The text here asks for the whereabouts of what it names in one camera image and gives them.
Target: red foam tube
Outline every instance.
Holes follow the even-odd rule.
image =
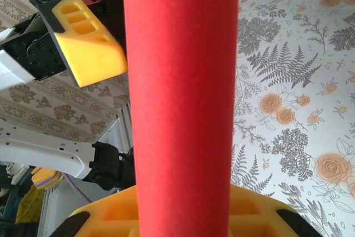
[[[140,234],[227,236],[238,0],[124,0]]]

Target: yellow object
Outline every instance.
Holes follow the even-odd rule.
[[[232,185],[228,237],[298,237],[276,213],[279,209],[295,213],[280,201]],[[140,236],[135,186],[80,208],[72,215],[83,211],[89,212],[90,217],[75,237]]]
[[[127,71],[122,47],[82,0],[61,0],[52,12],[64,28],[54,36],[80,87]]]
[[[16,224],[39,222],[42,210],[44,190],[37,190],[34,185],[19,203]]]
[[[61,172],[57,172],[55,174],[55,176],[49,180],[48,182],[44,183],[43,185],[41,185],[40,187],[37,187],[37,189],[44,189],[46,187],[50,187],[51,185],[53,185],[54,183],[57,183],[57,180],[60,178],[60,176],[62,175]]]
[[[32,182],[35,184],[42,183],[43,181],[53,177],[56,173],[53,169],[35,169],[35,173],[33,174],[34,170],[32,171]]]

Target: yellow foam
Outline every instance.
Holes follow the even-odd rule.
[[[122,47],[82,0],[62,0],[52,12],[65,30],[54,36],[80,87],[127,71]]]
[[[228,237],[297,237],[276,213],[278,209],[295,212],[280,201],[232,185]],[[75,237],[140,236],[135,186],[84,206],[72,215],[83,211],[89,212],[90,217]]]

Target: beige patterned wallpaper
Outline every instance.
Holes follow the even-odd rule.
[[[34,12],[27,0],[0,0],[0,31]],[[64,71],[41,82],[1,91],[0,117],[38,132],[93,142],[128,99],[127,74],[80,89]]]

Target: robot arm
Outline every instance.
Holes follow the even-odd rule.
[[[0,33],[0,90],[65,69],[80,87],[126,71],[123,0],[30,2],[40,12]]]
[[[133,161],[120,160],[120,155],[109,144],[73,142],[22,129],[0,119],[3,161],[54,169],[110,190],[135,184]]]

